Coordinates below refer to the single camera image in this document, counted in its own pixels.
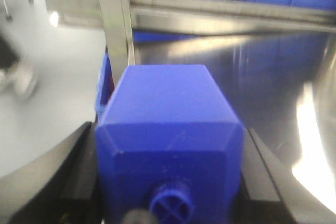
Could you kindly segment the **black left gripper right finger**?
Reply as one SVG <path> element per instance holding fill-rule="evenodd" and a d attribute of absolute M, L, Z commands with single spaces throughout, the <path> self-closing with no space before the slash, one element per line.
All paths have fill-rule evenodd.
<path fill-rule="evenodd" d="M 247 129 L 240 190 L 240 223 L 335 223 L 335 214 Z"/>

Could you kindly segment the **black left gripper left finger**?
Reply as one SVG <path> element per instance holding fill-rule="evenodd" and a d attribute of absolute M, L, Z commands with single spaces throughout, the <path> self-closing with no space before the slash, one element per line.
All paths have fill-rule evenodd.
<path fill-rule="evenodd" d="M 101 223 L 95 126 L 1 177 L 1 223 Z"/>

